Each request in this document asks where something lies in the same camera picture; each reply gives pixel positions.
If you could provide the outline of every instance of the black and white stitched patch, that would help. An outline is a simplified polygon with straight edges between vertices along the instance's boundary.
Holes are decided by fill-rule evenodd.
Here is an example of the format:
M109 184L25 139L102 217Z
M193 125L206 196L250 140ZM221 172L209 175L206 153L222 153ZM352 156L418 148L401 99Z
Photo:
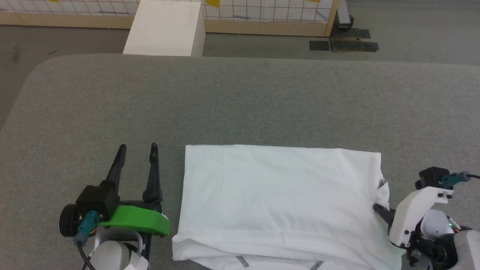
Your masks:
M385 178L383 178L382 180L380 180L380 183L378 183L378 188L381 188L383 185L385 185L387 183L387 180Z
M310 270L317 270L322 264L323 264L324 261L317 261L313 266L312 268L310 268Z
M245 261L245 259L244 259L242 256L237 256L237 259L241 262L241 264L243 265L243 267L247 268L247 267L250 266L250 265L248 265L248 262Z

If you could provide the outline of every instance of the floor stain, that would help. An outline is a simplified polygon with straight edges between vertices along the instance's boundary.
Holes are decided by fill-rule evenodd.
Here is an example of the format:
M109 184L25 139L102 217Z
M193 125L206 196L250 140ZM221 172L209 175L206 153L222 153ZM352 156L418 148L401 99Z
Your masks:
M12 52L12 60L13 62L15 63L18 63L20 62L20 52L22 51L22 49L20 49L18 47L18 44L15 45L15 47L13 48L13 52Z

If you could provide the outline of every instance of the grid panel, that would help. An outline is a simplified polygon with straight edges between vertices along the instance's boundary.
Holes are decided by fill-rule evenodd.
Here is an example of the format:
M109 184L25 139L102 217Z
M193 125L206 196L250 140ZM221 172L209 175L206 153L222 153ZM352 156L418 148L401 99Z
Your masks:
M208 20L327 23L333 0L220 0L213 7L205 0L202 16ZM0 0L0 11L30 14L134 16L140 0Z

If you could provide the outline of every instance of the wooden frame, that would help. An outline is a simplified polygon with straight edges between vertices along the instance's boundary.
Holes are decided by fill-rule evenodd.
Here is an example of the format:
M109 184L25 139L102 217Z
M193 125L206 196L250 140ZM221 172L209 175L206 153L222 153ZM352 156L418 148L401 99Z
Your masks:
M205 20L205 32L329 37L339 0L334 0L328 23L260 23L249 21ZM0 25L59 26L130 29L134 17L0 13Z

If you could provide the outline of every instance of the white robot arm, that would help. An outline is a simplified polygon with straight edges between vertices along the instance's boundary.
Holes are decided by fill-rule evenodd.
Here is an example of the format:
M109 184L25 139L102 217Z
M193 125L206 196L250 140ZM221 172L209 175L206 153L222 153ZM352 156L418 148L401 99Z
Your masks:
M388 224L390 242L407 251L414 266L427 257L433 270L480 270L480 233L460 227L443 211L433 210L435 203L448 203L453 185L469 181L466 172L453 173L431 167L420 172L418 189L408 195L396 210L375 204L373 209Z

